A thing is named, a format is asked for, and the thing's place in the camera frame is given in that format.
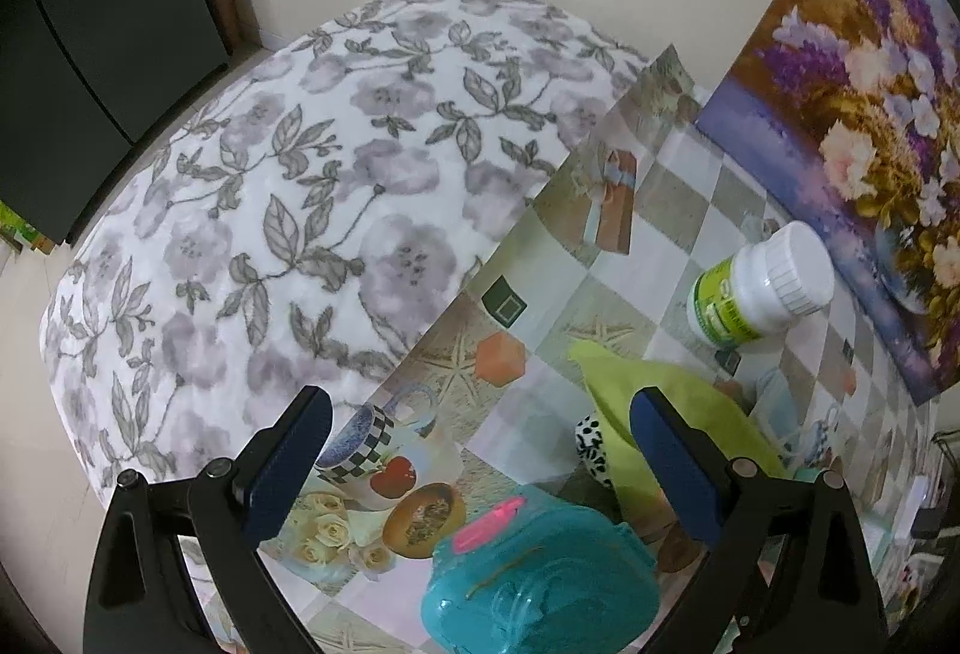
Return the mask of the leopard print scrunchie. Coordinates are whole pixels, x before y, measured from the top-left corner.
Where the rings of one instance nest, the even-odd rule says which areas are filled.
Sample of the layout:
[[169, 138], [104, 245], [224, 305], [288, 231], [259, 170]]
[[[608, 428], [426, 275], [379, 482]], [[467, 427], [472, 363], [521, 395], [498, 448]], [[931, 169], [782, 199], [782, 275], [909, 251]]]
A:
[[596, 415], [588, 415], [579, 420], [578, 425], [574, 427], [574, 444], [579, 459], [590, 477], [594, 478], [601, 487], [612, 487], [612, 480], [608, 475], [608, 459], [605, 454], [601, 423]]

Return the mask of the lime green cloth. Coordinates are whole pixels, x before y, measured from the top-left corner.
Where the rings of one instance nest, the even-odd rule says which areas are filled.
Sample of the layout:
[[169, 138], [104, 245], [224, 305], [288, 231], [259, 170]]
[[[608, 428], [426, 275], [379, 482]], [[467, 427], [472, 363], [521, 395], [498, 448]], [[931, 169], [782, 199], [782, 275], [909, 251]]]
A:
[[568, 358], [589, 395], [587, 415], [601, 423], [608, 475], [625, 523], [647, 535], [685, 516], [734, 459], [761, 473], [788, 471], [736, 402], [695, 373], [665, 361], [630, 360], [578, 340]]

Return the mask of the teal plastic box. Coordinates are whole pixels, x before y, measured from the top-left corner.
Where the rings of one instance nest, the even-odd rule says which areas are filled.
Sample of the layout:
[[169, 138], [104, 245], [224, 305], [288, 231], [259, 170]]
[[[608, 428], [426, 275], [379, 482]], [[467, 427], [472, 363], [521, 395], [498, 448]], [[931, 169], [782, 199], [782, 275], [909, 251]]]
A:
[[448, 652], [620, 652], [658, 612], [656, 558], [633, 529], [535, 487], [434, 547], [420, 604]]

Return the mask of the dark cabinet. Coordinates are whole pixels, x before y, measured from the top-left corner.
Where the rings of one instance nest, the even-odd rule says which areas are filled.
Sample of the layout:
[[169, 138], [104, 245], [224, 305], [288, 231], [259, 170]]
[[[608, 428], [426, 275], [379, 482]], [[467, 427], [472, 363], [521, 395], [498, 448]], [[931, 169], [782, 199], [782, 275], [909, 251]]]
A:
[[55, 243], [226, 64], [210, 0], [2, 0], [2, 200]]

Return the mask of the blue face mask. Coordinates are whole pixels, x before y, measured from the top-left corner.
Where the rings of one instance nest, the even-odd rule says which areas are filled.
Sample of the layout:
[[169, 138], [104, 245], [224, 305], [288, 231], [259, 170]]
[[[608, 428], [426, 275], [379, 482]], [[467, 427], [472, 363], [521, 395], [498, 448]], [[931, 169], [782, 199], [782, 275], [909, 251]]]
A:
[[748, 420], [773, 446], [781, 464], [794, 478], [812, 480], [821, 470], [843, 469], [837, 406], [828, 407], [825, 415], [807, 425], [781, 370], [763, 373], [755, 384], [755, 394], [757, 399]]

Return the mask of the flower painting canvas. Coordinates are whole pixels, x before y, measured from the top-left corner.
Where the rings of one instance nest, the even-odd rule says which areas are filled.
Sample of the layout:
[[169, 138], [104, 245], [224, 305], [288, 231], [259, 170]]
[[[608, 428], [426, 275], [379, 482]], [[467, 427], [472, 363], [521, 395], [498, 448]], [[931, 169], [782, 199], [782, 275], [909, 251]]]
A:
[[958, 381], [958, 0], [772, 0], [698, 129], [823, 239], [916, 402]]

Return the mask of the checkered printed tablecloth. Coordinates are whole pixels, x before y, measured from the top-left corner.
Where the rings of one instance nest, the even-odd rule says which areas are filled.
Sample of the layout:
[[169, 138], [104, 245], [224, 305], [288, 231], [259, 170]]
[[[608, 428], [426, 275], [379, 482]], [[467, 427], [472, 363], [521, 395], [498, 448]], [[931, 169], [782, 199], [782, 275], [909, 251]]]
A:
[[[413, 347], [356, 424], [392, 420], [397, 449], [368, 472], [332, 457], [299, 495], [295, 519], [267, 545], [275, 578], [314, 641], [329, 652], [433, 652], [420, 601], [434, 547], [519, 485], [623, 521], [612, 491], [574, 446], [589, 395], [568, 350], [587, 340], [630, 360], [685, 368], [745, 415], [763, 373], [781, 370], [810, 425], [839, 410], [839, 454], [892, 620], [926, 594], [937, 558], [903, 540], [901, 524], [932, 498], [939, 457], [931, 407], [915, 407], [874, 329], [846, 292], [784, 337], [740, 352], [704, 345], [685, 298], [704, 266], [743, 238], [770, 236], [775, 204], [693, 129], [697, 87], [665, 51], [604, 122], [605, 155], [636, 178], [626, 253], [579, 235], [583, 168], [568, 161], [512, 209], [503, 243]], [[664, 605], [700, 564], [677, 521], [641, 535], [658, 560]]]

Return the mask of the white pill bottle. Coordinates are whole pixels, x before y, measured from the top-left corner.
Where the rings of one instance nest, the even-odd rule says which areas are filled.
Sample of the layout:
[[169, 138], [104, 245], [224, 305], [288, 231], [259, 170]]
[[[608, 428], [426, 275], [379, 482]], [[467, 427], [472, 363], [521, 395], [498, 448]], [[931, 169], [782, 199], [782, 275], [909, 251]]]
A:
[[788, 332], [834, 294], [827, 246], [811, 225], [794, 220], [698, 275], [686, 319], [705, 344], [732, 350]]

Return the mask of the grey floral blanket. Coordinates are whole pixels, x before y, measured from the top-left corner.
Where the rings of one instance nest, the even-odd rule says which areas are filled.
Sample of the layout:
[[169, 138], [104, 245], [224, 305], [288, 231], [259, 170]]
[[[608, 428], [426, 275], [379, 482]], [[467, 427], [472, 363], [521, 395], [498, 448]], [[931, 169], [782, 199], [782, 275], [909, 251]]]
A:
[[539, 0], [372, 0], [206, 101], [60, 278], [41, 355], [91, 488], [368, 399], [644, 69]]

